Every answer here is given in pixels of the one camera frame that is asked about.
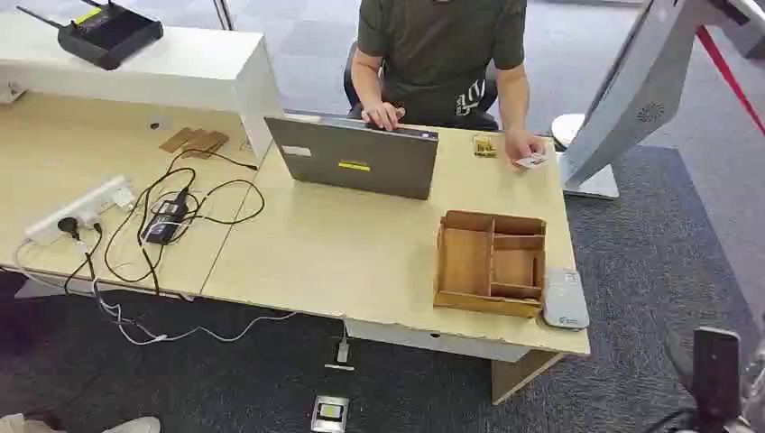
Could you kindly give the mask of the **person's right hand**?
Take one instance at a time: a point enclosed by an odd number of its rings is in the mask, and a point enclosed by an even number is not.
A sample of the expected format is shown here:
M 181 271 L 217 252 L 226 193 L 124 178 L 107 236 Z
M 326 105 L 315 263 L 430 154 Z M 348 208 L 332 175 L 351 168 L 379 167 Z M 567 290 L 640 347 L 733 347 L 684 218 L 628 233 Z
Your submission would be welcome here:
M 400 120 L 405 116 L 403 107 L 394 106 L 388 102 L 373 102 L 361 111 L 362 119 L 376 127 L 392 131 L 399 127 Z

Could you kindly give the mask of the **person's left hand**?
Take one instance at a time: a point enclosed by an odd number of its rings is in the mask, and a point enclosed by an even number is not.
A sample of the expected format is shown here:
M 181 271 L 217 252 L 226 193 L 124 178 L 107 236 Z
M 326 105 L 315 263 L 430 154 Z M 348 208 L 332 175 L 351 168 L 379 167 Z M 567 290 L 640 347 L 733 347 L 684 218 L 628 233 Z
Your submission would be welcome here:
M 535 169 L 544 164 L 546 141 L 535 134 L 521 129 L 504 132 L 505 151 L 510 162 L 522 169 Z

